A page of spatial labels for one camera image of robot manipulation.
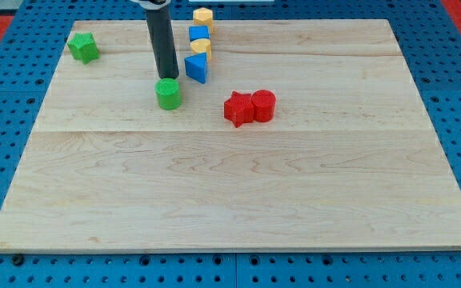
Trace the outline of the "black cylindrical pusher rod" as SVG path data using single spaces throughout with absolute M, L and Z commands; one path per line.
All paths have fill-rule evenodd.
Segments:
M 176 79 L 178 60 L 170 18 L 170 1 L 145 1 L 146 23 L 160 78 Z

